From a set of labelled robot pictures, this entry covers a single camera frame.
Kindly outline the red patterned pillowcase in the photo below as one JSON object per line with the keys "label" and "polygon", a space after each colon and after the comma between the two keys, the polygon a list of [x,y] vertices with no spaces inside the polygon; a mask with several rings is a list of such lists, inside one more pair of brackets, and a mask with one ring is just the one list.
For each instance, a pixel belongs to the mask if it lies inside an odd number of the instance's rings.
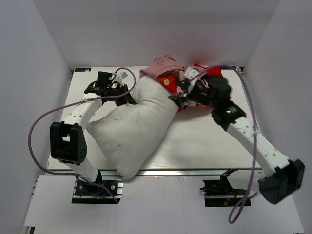
{"label": "red patterned pillowcase", "polygon": [[180,65],[170,54],[158,56],[147,68],[139,71],[136,87],[131,97],[140,105],[140,111],[148,114],[174,116],[182,109],[169,99],[183,89],[177,85],[189,66]]}

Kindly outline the white pillow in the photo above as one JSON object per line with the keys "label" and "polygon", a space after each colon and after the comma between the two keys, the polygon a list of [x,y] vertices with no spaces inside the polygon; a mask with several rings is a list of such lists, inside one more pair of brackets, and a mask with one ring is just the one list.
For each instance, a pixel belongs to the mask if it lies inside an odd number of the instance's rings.
{"label": "white pillow", "polygon": [[86,127],[125,180],[137,174],[178,112],[170,93],[149,75],[139,79],[131,96],[135,104],[116,107]]}

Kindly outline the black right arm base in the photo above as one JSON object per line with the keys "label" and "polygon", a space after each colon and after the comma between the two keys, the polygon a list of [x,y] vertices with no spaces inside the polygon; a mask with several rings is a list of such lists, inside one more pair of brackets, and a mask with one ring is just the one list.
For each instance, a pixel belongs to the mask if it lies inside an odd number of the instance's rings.
{"label": "black right arm base", "polygon": [[204,195],[205,207],[234,207],[246,191],[234,189],[221,180],[204,180],[199,189]]}

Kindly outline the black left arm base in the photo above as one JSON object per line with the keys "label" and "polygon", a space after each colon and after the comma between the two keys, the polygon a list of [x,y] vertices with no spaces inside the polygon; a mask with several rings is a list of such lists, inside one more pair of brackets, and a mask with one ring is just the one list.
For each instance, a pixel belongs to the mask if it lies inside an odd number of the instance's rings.
{"label": "black left arm base", "polygon": [[83,180],[76,179],[72,204],[93,204],[93,205],[117,205],[115,199],[119,202],[123,193],[124,182],[116,176],[103,176],[104,188],[93,186]]}

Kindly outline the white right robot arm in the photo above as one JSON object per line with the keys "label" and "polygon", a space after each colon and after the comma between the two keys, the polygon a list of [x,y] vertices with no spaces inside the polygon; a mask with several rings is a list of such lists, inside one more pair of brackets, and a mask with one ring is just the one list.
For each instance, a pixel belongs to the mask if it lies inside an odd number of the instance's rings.
{"label": "white right robot arm", "polygon": [[264,178],[258,179],[259,192],[268,202],[277,204],[301,188],[304,163],[291,160],[253,129],[247,114],[231,101],[232,89],[225,78],[213,78],[208,87],[193,85],[187,79],[180,85],[182,92],[169,99],[181,109],[186,109],[189,101],[211,108],[215,123],[240,142],[260,165]]}

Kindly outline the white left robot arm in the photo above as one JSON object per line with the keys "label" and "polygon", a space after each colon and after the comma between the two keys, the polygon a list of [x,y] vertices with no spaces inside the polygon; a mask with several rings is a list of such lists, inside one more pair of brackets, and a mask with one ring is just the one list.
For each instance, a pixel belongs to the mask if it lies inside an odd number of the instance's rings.
{"label": "white left robot arm", "polygon": [[51,157],[71,168],[77,177],[88,180],[86,189],[94,195],[102,191],[103,182],[99,170],[87,158],[84,130],[105,102],[113,101],[116,106],[131,102],[130,90],[123,83],[127,76],[126,72],[99,71],[97,80],[84,90],[81,103],[64,120],[50,126]]}

